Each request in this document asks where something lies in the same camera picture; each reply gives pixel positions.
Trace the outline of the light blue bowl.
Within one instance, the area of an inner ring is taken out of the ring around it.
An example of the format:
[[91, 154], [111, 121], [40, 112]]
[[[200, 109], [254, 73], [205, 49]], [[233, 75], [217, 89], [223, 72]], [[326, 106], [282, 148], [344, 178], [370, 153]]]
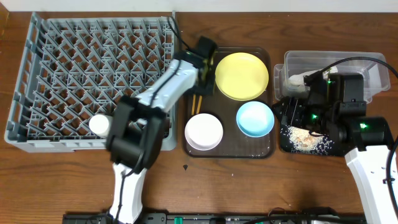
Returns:
[[268, 135], [274, 128], [272, 110], [259, 101], [243, 104], [236, 113], [236, 124], [240, 131], [251, 138], [261, 138]]

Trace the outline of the white paper cup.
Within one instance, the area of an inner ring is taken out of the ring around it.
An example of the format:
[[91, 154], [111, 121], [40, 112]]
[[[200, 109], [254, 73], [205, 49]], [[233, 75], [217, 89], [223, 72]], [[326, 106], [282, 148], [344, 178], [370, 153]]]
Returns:
[[89, 120], [90, 131], [99, 137], [106, 138], [110, 132], [113, 117], [96, 114]]

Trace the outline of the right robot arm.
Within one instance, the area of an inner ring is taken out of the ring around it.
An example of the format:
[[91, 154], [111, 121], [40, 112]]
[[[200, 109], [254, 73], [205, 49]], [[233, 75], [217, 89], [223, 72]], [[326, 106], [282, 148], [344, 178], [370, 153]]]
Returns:
[[336, 143], [356, 182], [366, 221], [397, 223], [397, 142], [385, 118], [366, 116], [363, 76], [314, 73], [303, 80], [308, 97], [283, 97], [272, 105], [276, 118]]

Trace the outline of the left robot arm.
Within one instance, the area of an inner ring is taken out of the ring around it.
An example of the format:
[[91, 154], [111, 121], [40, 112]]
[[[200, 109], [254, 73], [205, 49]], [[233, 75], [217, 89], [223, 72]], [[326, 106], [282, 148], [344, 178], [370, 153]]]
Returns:
[[217, 48], [216, 42], [201, 36], [194, 47], [174, 54], [150, 88], [119, 100], [106, 138], [115, 174], [108, 223], [135, 223], [139, 218], [145, 175], [159, 156], [167, 113], [186, 92], [210, 93], [215, 80], [208, 74]]

